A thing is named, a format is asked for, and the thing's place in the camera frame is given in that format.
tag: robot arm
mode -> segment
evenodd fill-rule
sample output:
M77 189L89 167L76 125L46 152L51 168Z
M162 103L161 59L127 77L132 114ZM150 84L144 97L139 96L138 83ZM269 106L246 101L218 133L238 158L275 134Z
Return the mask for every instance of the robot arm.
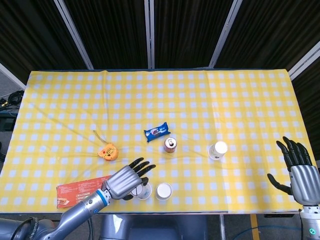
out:
M108 206L110 199L132 199L133 196L128 193L139 184L146 185L149 179L141 176L156 167L154 164L147 166L149 162L142 162L143 160L141 157L123 167L105 181L101 189L63 213L56 228L50 220L38 221L35 218L35 221L30 221L32 224L26 222L17 229L17 221L0 219L0 238L2 240L63 240L94 214Z
M301 205L302 238L304 240L320 238L320 174L317 167L312 165L307 149L300 143L295 143L283 137L287 147L280 141L276 144L280 147L284 161L289 171L291 187L277 182L268 173L267 177L274 187L293 195Z

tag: blue snack package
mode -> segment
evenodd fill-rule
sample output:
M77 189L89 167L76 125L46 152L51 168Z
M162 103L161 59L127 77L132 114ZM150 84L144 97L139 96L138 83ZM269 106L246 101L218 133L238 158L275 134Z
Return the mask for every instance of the blue snack package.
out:
M154 127L150 130L144 130L144 134L148 143L156 138L170 133L171 132L169 132L169 128L166 121L161 126Z

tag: gingham tablecloth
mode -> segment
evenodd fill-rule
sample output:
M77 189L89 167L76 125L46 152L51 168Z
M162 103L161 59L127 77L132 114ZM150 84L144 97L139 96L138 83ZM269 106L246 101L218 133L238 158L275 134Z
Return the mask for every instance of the gingham tablecloth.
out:
M167 122L165 136L150 143L143 130ZM116 161L97 156L104 144ZM303 143L313 160L295 93L285 70L39 72L31 73L0 175L0 212L57 213L56 186L115 173L144 157L147 200L115 201L104 212L282 212L299 205L268 182L272 173L289 184L276 140ZM222 161L208 158L218 140ZM173 194L158 201L155 187Z

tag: paper cup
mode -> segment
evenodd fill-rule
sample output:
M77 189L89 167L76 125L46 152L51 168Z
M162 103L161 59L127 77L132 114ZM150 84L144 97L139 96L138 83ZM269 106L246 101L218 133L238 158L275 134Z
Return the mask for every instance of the paper cup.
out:
M160 183L155 189L155 197L160 201L168 200L172 195L172 187L169 183Z
M224 141L218 141L209 146L208 155L212 160L220 160L228 151L228 146Z
M140 184L131 191L131 195L136 197L137 199L146 200L150 197L151 192L152 189L149 183L147 183L145 186Z

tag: black panel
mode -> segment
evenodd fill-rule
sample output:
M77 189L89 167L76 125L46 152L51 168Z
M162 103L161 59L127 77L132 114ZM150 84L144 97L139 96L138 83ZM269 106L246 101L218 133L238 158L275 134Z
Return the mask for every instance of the black panel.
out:
M143 0L65 0L95 69L147 69Z
M306 132L316 160L320 160L320 58L293 81Z
M320 40L320 1L244 0L215 68L290 70Z
M155 68L210 63L232 0L155 0Z
M0 62L26 83L32 70L86 69L53 1L0 1Z

